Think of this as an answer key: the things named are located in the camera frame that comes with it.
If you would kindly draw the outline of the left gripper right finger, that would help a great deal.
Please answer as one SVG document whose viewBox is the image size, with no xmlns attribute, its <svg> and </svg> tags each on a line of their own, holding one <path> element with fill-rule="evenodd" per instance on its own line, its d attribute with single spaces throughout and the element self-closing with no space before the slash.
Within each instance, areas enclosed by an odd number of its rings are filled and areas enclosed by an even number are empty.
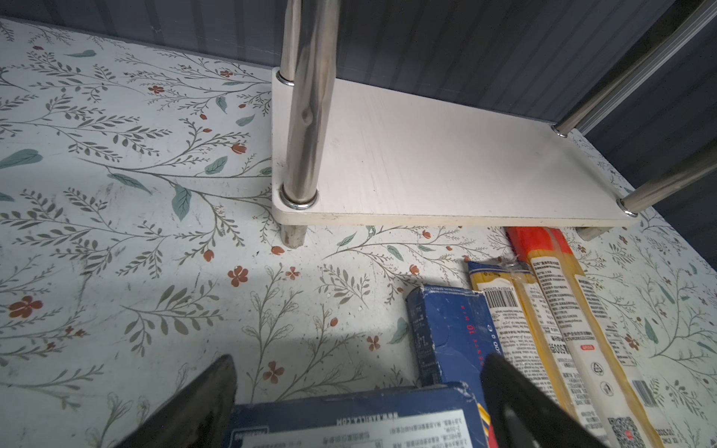
<svg viewBox="0 0 717 448">
<path fill-rule="evenodd" d="M 481 385 L 498 447 L 602 447 L 503 356 L 490 354 Z"/>
</svg>

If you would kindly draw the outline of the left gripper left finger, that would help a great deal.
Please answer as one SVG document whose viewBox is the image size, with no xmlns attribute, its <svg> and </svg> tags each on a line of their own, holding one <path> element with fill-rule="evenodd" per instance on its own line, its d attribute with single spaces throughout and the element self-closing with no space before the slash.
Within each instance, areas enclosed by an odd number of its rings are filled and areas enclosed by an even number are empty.
<svg viewBox="0 0 717 448">
<path fill-rule="evenodd" d="M 220 447 L 235 406 L 237 374 L 230 355 L 217 358 L 119 447 Z"/>
</svg>

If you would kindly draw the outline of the blue-ended clear spaghetti bag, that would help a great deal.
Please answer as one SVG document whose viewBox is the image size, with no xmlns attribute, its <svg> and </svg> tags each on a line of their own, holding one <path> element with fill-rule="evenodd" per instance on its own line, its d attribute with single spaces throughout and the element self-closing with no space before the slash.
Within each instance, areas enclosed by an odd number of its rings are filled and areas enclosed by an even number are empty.
<svg viewBox="0 0 717 448">
<path fill-rule="evenodd" d="M 470 261 L 472 289 L 485 296 L 503 354 L 584 429 L 610 441 L 537 278 L 524 262 Z"/>
</svg>

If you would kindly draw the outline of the red-ended spaghetti bag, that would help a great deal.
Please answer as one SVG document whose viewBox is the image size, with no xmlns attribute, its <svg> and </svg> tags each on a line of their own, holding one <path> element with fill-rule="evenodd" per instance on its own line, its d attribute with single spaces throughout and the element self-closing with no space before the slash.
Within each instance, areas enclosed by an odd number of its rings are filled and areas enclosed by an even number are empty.
<svg viewBox="0 0 717 448">
<path fill-rule="evenodd" d="M 506 233 L 538 280 L 612 446 L 676 447 L 670 422 L 563 233 L 538 227 Z"/>
</svg>

